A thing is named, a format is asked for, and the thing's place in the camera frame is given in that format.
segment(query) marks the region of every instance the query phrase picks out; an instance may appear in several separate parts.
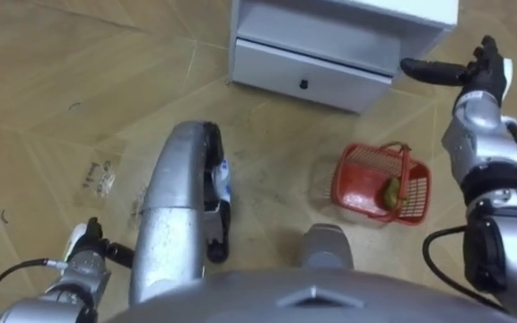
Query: basket handle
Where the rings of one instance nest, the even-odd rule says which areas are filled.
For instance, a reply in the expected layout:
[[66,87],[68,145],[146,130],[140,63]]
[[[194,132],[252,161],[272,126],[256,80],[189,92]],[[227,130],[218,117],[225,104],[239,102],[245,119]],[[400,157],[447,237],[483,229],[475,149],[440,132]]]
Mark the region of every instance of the basket handle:
[[398,153],[402,155],[402,172],[400,175],[400,189],[396,206],[392,210],[392,220],[399,216],[404,201],[407,197],[407,187],[410,178],[410,147],[399,141],[390,142],[380,147],[381,150],[394,150],[392,147],[399,146]]

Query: robotic hand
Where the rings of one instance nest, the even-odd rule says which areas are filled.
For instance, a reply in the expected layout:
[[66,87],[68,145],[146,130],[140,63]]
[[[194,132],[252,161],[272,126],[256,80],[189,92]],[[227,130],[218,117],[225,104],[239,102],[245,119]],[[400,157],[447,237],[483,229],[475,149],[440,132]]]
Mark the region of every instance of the robotic hand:
[[[442,142],[468,207],[467,224],[431,235],[425,241],[425,256],[433,239],[464,231],[467,280],[478,291],[492,293],[517,316],[517,120],[501,114],[513,64],[498,53],[489,36],[474,56],[467,66],[410,58],[400,62],[404,73],[420,82],[462,87]],[[425,259],[444,282],[496,307]]]
[[22,267],[49,266],[61,270],[61,276],[41,296],[16,302],[0,316],[0,322],[96,322],[96,309],[110,278],[105,259],[130,268],[133,255],[133,250],[103,239],[96,218],[80,224],[71,236],[65,261],[27,261],[0,275],[1,282]]

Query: drawer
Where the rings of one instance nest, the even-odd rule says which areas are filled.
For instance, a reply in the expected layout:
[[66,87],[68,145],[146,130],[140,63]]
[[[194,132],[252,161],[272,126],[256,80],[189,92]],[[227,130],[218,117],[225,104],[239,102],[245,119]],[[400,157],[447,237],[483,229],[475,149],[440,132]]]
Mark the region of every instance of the drawer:
[[392,78],[277,48],[236,40],[235,82],[363,112],[384,94]]

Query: black joint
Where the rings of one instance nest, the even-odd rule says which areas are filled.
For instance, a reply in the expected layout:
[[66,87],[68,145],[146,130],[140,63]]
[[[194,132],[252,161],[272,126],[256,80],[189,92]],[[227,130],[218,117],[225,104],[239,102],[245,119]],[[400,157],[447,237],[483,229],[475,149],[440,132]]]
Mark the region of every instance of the black joint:
[[47,291],[47,293],[50,292],[69,292],[81,300],[85,307],[89,309],[95,308],[95,301],[91,293],[78,284],[60,284]]
[[113,242],[109,244],[107,249],[107,259],[131,269],[133,267],[133,259],[135,258],[135,252],[122,244]]
[[98,317],[97,310],[85,306],[79,311],[75,323],[96,323]]
[[517,189],[517,166],[508,162],[491,162],[475,168],[464,178],[460,189],[466,205],[487,192]]
[[206,132],[206,160],[205,170],[212,170],[220,165],[224,159],[223,139],[221,129],[217,124],[205,122],[203,124]]
[[491,217],[470,218],[464,231],[464,274],[481,292],[506,288],[502,236]]

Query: cable connector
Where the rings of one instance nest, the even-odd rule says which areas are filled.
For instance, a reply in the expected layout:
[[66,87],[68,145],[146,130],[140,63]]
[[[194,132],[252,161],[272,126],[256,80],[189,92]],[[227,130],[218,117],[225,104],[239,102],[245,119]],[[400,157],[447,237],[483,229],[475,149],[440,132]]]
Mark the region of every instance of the cable connector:
[[65,261],[61,261],[61,260],[48,259],[45,262],[45,266],[52,267],[52,268],[55,268],[57,270],[63,271],[63,270],[66,270],[69,267],[69,264],[66,263]]

